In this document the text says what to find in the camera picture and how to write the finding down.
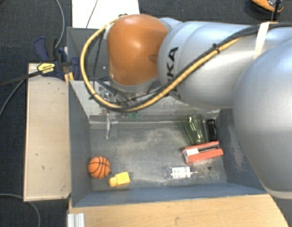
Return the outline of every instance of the green bottle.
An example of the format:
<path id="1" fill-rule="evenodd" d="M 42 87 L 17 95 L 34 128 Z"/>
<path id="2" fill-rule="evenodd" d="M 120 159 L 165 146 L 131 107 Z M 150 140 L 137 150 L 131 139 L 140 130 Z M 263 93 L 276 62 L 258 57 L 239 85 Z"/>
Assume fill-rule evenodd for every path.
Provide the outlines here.
<path id="1" fill-rule="evenodd" d="M 192 145 L 206 142 L 202 115 L 193 115 L 182 120 L 184 131 Z"/>

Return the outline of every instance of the red box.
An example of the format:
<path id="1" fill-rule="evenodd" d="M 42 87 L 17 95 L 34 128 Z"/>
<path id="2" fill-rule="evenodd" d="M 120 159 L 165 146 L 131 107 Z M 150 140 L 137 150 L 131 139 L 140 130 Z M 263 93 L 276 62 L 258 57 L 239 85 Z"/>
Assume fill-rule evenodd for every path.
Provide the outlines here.
<path id="1" fill-rule="evenodd" d="M 223 150 L 219 148 L 219 144 L 219 141 L 212 141 L 201 145 L 186 147 L 183 150 L 186 164 L 222 156 Z"/>

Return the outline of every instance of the black pole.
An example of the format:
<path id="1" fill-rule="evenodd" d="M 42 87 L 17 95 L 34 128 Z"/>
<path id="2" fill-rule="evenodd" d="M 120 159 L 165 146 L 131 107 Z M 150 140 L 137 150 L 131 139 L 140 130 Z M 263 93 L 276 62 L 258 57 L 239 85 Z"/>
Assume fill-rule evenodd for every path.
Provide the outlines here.
<path id="1" fill-rule="evenodd" d="M 274 10 L 273 15 L 272 15 L 272 21 L 277 20 L 276 16 L 277 16 L 278 7 L 280 4 L 281 4 L 281 0 L 275 1 L 275 10 Z"/>

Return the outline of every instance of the dark carpet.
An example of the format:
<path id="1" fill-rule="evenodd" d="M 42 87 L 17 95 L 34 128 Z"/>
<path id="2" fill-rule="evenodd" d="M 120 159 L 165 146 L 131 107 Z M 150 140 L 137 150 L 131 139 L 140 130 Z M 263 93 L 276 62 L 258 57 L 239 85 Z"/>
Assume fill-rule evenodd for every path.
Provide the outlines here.
<path id="1" fill-rule="evenodd" d="M 59 0 L 66 25 L 71 26 L 71 0 Z M 172 17 L 181 21 L 204 20 L 228 23 L 256 24 L 267 21 L 271 14 L 257 11 L 248 0 L 138 0 L 141 13 L 156 17 Z M 278 21 L 292 22 L 292 0 L 284 1 Z M 54 0 L 5 0 L 0 3 L 0 80 L 27 73 L 30 61 L 37 61 L 35 39 L 59 37 L 61 14 Z M 64 36 L 61 45 L 66 45 Z M 0 109 L 12 91 L 0 88 Z M 25 157 L 26 84 L 8 103 L 0 120 L 0 193 L 23 193 Z M 36 203 L 41 214 L 41 226 L 66 225 L 67 202 Z M 31 206 L 12 198 L 0 198 L 1 226 L 37 226 L 37 216 Z"/>

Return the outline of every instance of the yellow sponge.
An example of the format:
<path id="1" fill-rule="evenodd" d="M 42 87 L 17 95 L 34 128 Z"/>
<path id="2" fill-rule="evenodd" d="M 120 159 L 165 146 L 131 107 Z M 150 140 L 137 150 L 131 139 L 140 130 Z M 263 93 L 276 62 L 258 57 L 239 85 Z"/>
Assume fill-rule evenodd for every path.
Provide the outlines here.
<path id="1" fill-rule="evenodd" d="M 130 178 L 129 178 L 128 172 L 118 173 L 114 177 L 111 177 L 109 179 L 110 187 L 129 185 L 129 183 L 130 183 Z"/>

